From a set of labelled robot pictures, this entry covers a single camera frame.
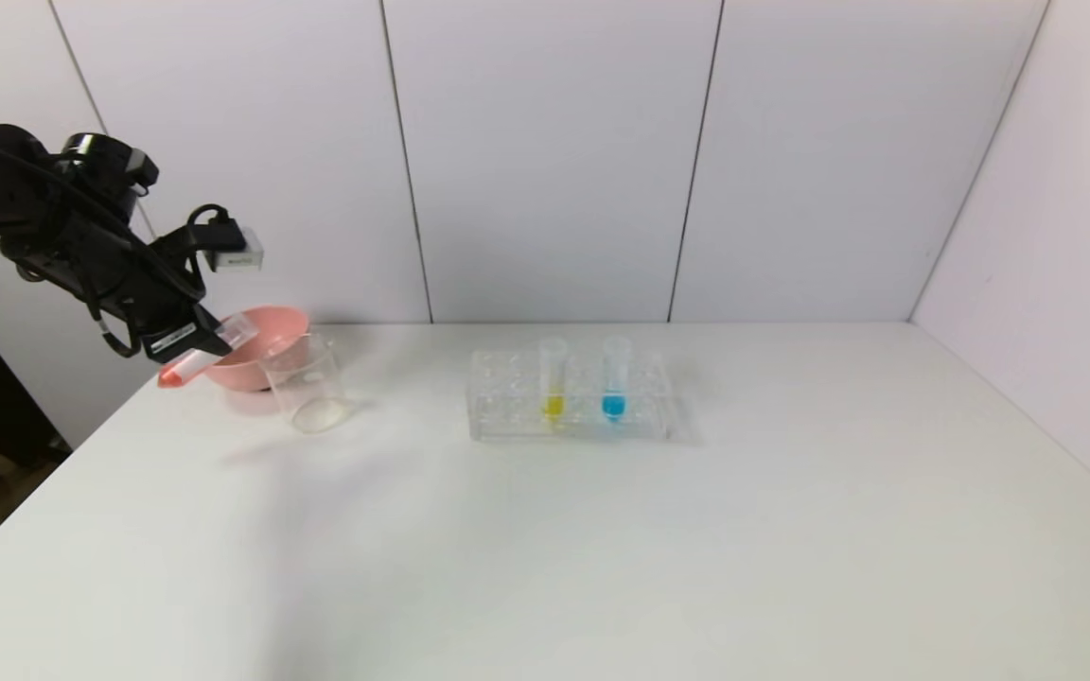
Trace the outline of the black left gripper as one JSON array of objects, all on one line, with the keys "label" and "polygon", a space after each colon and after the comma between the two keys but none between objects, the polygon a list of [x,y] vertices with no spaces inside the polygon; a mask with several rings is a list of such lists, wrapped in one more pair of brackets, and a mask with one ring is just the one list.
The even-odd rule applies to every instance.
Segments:
[{"label": "black left gripper", "polygon": [[146,354],[164,365],[191,349],[216,357],[233,353],[223,323],[199,299],[110,240],[78,242],[78,297],[105,343],[123,358]]}]

